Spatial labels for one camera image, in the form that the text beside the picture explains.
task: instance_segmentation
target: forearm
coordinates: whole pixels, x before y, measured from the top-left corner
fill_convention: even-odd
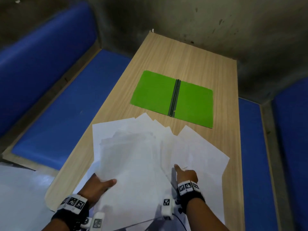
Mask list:
[[[59,219],[52,219],[42,231],[70,231],[66,223]]]
[[[191,231],[228,231],[206,203],[199,198],[194,198],[188,202],[186,215]]]

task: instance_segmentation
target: stack of papers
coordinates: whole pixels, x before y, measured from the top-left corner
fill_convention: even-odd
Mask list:
[[[194,130],[185,126],[175,136],[170,127],[153,121],[146,113],[136,119],[99,123],[92,127],[94,162],[74,193],[93,173],[101,181],[118,180],[94,207],[94,212],[105,213],[103,231],[125,227],[127,231],[137,231],[153,225],[156,230],[157,226],[160,230],[180,229],[181,224],[176,219],[157,220],[161,217],[165,196],[175,194],[171,185],[175,163],[197,172],[198,185],[207,205],[225,223],[221,179],[229,157]],[[176,214],[190,230],[186,216]]]

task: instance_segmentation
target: right hand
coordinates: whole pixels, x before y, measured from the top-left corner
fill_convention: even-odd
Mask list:
[[[174,169],[176,171],[176,181],[178,184],[188,180],[193,181],[195,183],[198,182],[198,177],[194,170],[183,171],[177,164],[174,165]]]

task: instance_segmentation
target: left hand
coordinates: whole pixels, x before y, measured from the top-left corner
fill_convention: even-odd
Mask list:
[[[116,179],[101,182],[94,173],[77,194],[86,198],[89,202],[90,208],[92,208],[98,202],[100,197],[106,192],[106,190],[114,186],[116,182]]]

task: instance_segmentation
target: wrist strap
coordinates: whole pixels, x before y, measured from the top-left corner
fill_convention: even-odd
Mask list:
[[[80,195],[70,195],[63,200],[51,219],[60,219],[70,231],[80,229],[80,225],[89,216],[89,202]]]
[[[179,183],[178,190],[180,194],[182,209],[185,214],[186,214],[187,204],[190,200],[194,198],[199,198],[205,202],[201,194],[201,190],[199,189],[197,183],[193,181],[184,181]]]

